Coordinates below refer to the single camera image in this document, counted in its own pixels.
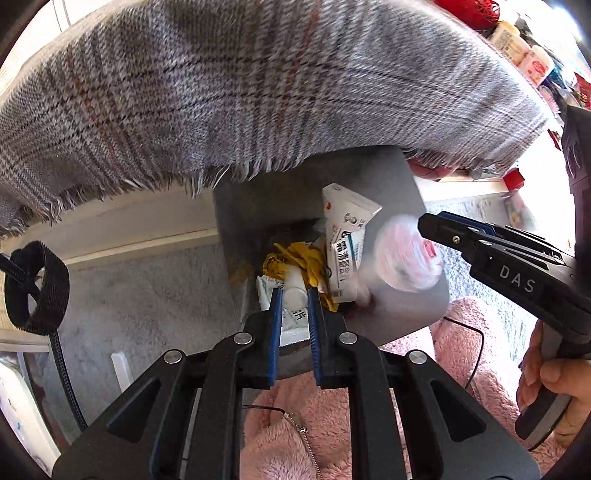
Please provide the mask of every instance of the red object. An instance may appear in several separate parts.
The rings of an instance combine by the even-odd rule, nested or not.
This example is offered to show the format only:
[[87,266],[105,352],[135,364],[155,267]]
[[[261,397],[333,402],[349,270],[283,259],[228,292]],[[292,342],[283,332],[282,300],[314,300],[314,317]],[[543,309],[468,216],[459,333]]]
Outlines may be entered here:
[[409,160],[408,165],[413,175],[425,180],[439,180],[452,174],[456,169],[447,167],[427,168],[420,165],[420,160]]
[[488,30],[499,22],[501,9],[494,0],[435,0],[435,3],[474,30]]
[[574,76],[577,77],[577,85],[575,88],[579,91],[580,98],[585,104],[585,108],[591,110],[591,83],[581,77],[578,73],[575,73]]
[[518,168],[510,169],[503,177],[503,181],[505,182],[505,185],[507,185],[507,190],[509,191],[519,190],[525,184],[525,179],[519,172]]

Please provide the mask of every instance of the metal chain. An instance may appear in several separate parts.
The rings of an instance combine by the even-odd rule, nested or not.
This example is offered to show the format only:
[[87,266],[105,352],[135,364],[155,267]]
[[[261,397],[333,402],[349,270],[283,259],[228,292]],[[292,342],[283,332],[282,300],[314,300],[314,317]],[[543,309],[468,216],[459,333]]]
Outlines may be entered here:
[[316,470],[316,480],[323,480],[322,478],[322,473],[320,472],[320,467],[318,466],[318,462],[316,462],[316,458],[314,457],[314,453],[312,452],[312,448],[310,447],[310,442],[308,440],[308,436],[306,435],[306,433],[308,432],[308,429],[306,427],[304,427],[301,422],[296,421],[295,414],[289,414],[287,412],[285,412],[283,414],[283,416],[293,425],[293,427],[296,429],[297,433],[300,435],[300,439],[301,442],[304,444],[304,448],[306,449],[306,453],[308,454],[308,457],[310,457],[310,460],[312,461],[312,465],[314,465],[314,468]]

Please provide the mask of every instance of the plaid blanket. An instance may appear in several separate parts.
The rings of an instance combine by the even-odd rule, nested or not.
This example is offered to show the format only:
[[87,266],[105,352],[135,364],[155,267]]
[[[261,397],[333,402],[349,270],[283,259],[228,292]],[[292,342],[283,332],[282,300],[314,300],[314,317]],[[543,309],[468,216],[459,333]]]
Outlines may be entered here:
[[551,113],[478,34],[423,0],[115,0],[0,97],[0,233],[88,199],[341,148],[506,170]]

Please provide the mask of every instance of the black cord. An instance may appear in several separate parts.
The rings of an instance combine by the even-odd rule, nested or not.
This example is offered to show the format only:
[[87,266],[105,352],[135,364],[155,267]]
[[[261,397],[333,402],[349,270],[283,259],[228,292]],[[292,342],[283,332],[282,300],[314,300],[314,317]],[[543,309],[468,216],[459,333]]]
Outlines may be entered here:
[[254,410],[274,410],[274,411],[280,411],[281,413],[283,413],[283,415],[285,415],[287,413],[282,408],[277,408],[277,407],[264,407],[263,405],[243,405],[242,406],[242,409],[243,410],[246,410],[247,408],[252,408]]
[[57,373],[60,377],[61,386],[64,389],[64,393],[66,394],[68,405],[70,406],[72,415],[74,415],[74,419],[78,424],[78,428],[81,432],[83,432],[88,428],[88,424],[86,423],[84,415],[82,414],[82,410],[78,405],[76,395],[74,394],[74,389],[72,388],[72,383],[70,382],[70,376],[68,375],[68,370],[66,368],[66,361],[64,360],[64,353],[61,350],[60,337],[58,333],[51,333],[49,335],[49,341],[51,345],[51,353],[53,354],[53,359],[56,363]]
[[472,371],[472,375],[470,375],[470,378],[468,379],[468,382],[466,383],[466,386],[464,387],[464,388],[468,388],[470,386],[470,384],[472,383],[472,380],[474,380],[474,375],[476,375],[476,370],[478,370],[478,365],[480,364],[480,359],[482,357],[482,351],[484,350],[484,333],[482,333],[482,330],[479,330],[476,327],[473,327],[471,325],[466,325],[465,323],[458,322],[457,320],[453,320],[449,317],[443,317],[443,318],[446,319],[448,322],[455,323],[456,325],[459,325],[460,327],[465,327],[469,330],[472,330],[473,332],[479,333],[480,336],[482,337],[482,342],[480,343],[480,352],[478,353],[478,358],[476,359],[476,365],[474,365],[474,370]]

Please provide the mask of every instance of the finger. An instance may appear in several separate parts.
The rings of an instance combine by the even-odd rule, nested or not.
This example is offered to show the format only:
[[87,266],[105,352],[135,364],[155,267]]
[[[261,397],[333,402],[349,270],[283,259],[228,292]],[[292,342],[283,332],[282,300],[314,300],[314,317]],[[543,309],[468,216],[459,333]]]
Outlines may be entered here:
[[591,407],[582,403],[578,398],[573,398],[566,413],[554,429],[554,435],[558,443],[568,447],[578,434],[583,423],[585,423],[585,420],[587,420],[590,412]]
[[540,393],[541,386],[542,382],[538,380],[532,385],[526,385],[523,387],[521,392],[521,400],[523,405],[530,406],[533,402],[535,402],[535,399],[538,398],[538,394]]
[[542,344],[542,321],[538,320],[535,324],[534,331],[531,332],[530,347],[536,348]]
[[540,377],[548,390],[566,393],[585,405],[591,405],[590,360],[551,360],[542,365]]
[[527,363],[523,370],[526,385],[533,385],[540,379],[540,368],[542,366],[542,354],[539,348],[532,348],[527,356]]
[[525,403],[523,401],[523,388],[525,386],[525,378],[523,377],[523,375],[521,375],[521,378],[519,379],[519,385],[517,385],[517,393],[515,395],[516,399],[517,399],[517,406],[519,407],[519,410],[522,410],[523,407],[525,407]]

